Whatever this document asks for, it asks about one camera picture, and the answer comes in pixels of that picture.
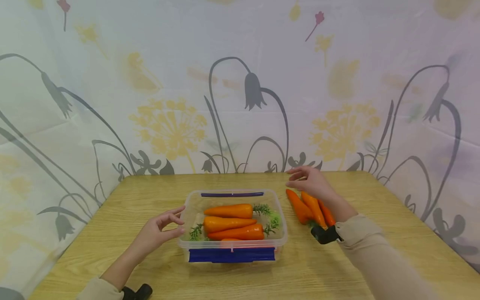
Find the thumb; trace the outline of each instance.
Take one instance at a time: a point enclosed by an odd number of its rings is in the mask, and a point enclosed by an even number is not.
[[[178,227],[178,228],[167,230],[167,231],[162,231],[162,240],[166,242],[168,240],[178,238],[184,233],[185,233],[185,229],[183,229],[182,227]]]
[[[300,181],[296,180],[296,181],[287,181],[285,185],[289,188],[303,191],[305,188],[305,184],[306,182],[304,180],[300,180]]]

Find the pink flower print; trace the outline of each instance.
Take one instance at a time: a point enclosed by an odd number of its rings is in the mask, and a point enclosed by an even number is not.
[[[57,4],[61,7],[63,10],[63,13],[65,14],[65,17],[63,18],[63,31],[66,31],[67,29],[67,12],[70,10],[70,4],[67,3],[66,0],[57,0]]]
[[[315,28],[317,28],[318,24],[320,24],[321,22],[323,22],[325,20],[324,18],[324,13],[323,12],[318,12],[318,14],[315,15],[315,20],[316,20],[316,24],[315,24],[315,27],[313,28],[312,32],[310,32],[310,34],[308,35],[307,39],[305,40],[308,41],[308,39],[310,38],[310,36],[312,35],[312,33],[315,31]]]

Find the blue latch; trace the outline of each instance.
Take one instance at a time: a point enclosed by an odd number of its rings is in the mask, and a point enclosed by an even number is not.
[[[275,248],[190,249],[189,263],[251,263],[274,261]]]

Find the clear plastic container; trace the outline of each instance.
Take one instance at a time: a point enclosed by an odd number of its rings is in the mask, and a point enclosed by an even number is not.
[[[204,240],[206,235],[202,231],[199,240],[190,241],[190,231],[193,227],[203,223],[204,210],[207,208],[249,203],[267,204],[274,214],[279,216],[280,224],[275,233],[265,234],[264,240],[242,241],[210,241]],[[265,227],[269,217],[253,213]],[[178,245],[183,248],[187,262],[213,263],[248,263],[254,261],[278,260],[282,246],[287,242],[287,225],[278,198],[272,190],[212,190],[193,191],[185,201],[185,210],[180,219],[185,221],[185,234],[178,239]]]

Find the left hand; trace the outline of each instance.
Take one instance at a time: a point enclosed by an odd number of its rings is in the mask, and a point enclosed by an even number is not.
[[[180,225],[185,222],[180,220],[179,216],[184,209],[185,206],[181,206],[149,219],[125,251],[126,254],[135,257],[139,264],[163,243],[181,236],[185,229],[181,228]],[[179,226],[176,229],[164,231],[163,228],[172,222]]]

